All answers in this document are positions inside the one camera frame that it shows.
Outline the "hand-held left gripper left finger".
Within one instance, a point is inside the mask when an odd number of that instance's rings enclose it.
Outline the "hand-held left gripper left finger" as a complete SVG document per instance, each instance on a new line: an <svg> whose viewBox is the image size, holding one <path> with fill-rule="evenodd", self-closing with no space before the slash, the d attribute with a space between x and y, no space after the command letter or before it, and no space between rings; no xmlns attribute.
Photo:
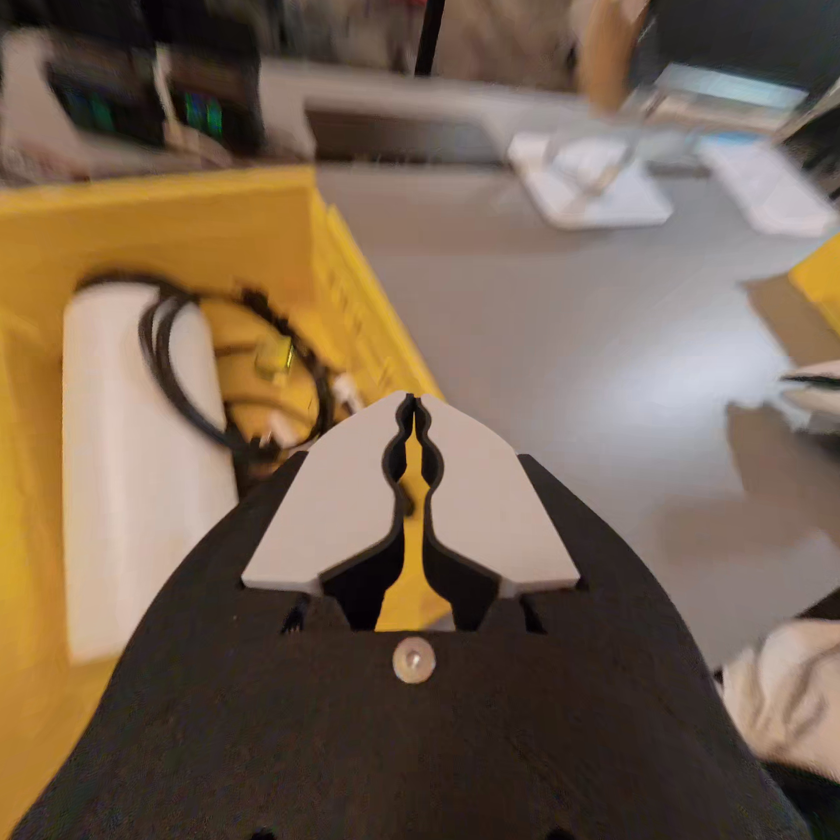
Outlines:
<svg viewBox="0 0 840 840"><path fill-rule="evenodd" d="M250 589L329 597L372 631L404 564L400 480L415 397L394 392L343 420L301 458L242 573Z"/></svg>

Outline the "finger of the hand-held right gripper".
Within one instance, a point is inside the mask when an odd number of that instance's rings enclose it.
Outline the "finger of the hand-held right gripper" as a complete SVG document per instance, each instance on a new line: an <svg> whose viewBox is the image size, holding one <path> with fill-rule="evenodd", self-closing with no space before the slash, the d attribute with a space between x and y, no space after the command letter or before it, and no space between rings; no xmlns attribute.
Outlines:
<svg viewBox="0 0 840 840"><path fill-rule="evenodd" d="M783 398L809 415L814 433L839 431L839 360L830 360L788 371L780 378Z"/></svg>

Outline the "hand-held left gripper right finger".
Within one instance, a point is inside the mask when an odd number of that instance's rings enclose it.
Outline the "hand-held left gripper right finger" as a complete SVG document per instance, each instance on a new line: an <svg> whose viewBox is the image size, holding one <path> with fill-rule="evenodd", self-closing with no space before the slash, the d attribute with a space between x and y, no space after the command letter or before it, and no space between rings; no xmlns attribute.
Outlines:
<svg viewBox="0 0 840 840"><path fill-rule="evenodd" d="M423 572L455 629L475 632L499 600L572 590L581 580L517 451L432 395L415 401L427 483Z"/></svg>

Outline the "grey desk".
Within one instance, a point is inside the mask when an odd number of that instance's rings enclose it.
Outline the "grey desk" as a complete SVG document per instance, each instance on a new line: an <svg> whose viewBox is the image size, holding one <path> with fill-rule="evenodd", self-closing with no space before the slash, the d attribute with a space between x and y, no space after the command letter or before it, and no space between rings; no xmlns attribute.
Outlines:
<svg viewBox="0 0 840 840"><path fill-rule="evenodd" d="M659 181L663 227L567 233L505 170L319 163L444 395L632 546L711 665L838 587L837 441L780 376L838 359L718 184Z"/></svg>

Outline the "black desk mat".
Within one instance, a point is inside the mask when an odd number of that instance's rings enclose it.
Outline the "black desk mat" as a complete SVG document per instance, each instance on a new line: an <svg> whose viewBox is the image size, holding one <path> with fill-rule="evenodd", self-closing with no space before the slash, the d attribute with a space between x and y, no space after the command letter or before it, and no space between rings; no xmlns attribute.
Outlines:
<svg viewBox="0 0 840 840"><path fill-rule="evenodd" d="M317 161L504 169L506 162L478 122L307 106Z"/></svg>

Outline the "black battery charger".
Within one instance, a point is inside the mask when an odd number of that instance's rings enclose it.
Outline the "black battery charger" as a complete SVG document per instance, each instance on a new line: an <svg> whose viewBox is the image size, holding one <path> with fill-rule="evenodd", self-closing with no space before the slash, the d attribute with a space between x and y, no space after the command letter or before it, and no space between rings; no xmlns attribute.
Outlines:
<svg viewBox="0 0 840 840"><path fill-rule="evenodd" d="M226 151L258 156L266 144L259 58L171 48L166 87L178 121Z"/></svg>
<svg viewBox="0 0 840 840"><path fill-rule="evenodd" d="M53 36L45 80L58 104L87 133L165 147L165 110L155 83L156 56L84 38Z"/></svg>

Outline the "black steel pole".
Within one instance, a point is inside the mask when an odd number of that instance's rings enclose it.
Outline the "black steel pole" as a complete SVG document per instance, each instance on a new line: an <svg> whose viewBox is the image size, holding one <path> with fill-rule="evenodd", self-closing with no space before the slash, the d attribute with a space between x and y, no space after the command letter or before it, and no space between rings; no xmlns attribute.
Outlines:
<svg viewBox="0 0 840 840"><path fill-rule="evenodd" d="M445 6L446 1L425 2L423 26L416 50L415 77L430 77L432 75Z"/></svg>

